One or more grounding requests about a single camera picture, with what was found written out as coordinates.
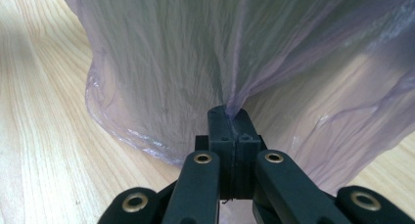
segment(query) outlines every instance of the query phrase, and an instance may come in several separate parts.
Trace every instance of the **translucent plastic bag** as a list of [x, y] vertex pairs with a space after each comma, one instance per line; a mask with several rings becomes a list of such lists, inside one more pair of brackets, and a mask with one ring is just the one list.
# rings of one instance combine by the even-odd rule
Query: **translucent plastic bag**
[[415, 129], [415, 0], [67, 0], [93, 50], [92, 116], [180, 164], [207, 111], [335, 193]]

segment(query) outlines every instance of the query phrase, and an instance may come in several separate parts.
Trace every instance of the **light wood surface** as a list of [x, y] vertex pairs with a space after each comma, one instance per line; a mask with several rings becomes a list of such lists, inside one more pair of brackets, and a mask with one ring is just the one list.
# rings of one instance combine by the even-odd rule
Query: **light wood surface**
[[[96, 223], [120, 192], [159, 191], [176, 167], [127, 146], [87, 114], [91, 50], [64, 0], [0, 0], [0, 223]], [[415, 217], [415, 135], [352, 184]]]

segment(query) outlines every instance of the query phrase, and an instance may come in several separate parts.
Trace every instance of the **plastic bag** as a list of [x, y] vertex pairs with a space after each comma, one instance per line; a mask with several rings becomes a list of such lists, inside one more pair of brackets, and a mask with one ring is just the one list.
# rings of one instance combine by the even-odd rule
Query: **plastic bag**
[[66, 0], [90, 40], [91, 115], [180, 164], [207, 111], [335, 193], [415, 130], [415, 0]]

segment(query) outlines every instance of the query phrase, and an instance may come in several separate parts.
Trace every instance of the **purple plastic bag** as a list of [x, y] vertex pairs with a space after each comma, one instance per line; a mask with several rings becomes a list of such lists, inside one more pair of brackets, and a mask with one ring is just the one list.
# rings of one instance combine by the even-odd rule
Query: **purple plastic bag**
[[225, 104], [334, 194], [415, 130], [415, 0], [66, 1], [91, 115], [169, 163]]

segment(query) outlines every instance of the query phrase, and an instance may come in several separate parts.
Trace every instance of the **wooden floor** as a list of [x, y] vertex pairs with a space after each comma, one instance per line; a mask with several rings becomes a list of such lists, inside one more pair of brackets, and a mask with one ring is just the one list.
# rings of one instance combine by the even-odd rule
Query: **wooden floor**
[[[63, 0], [0, 0], [0, 223], [96, 223], [120, 192], [177, 178], [87, 114], [91, 57]], [[351, 183], [415, 217], [414, 145], [412, 134]]]

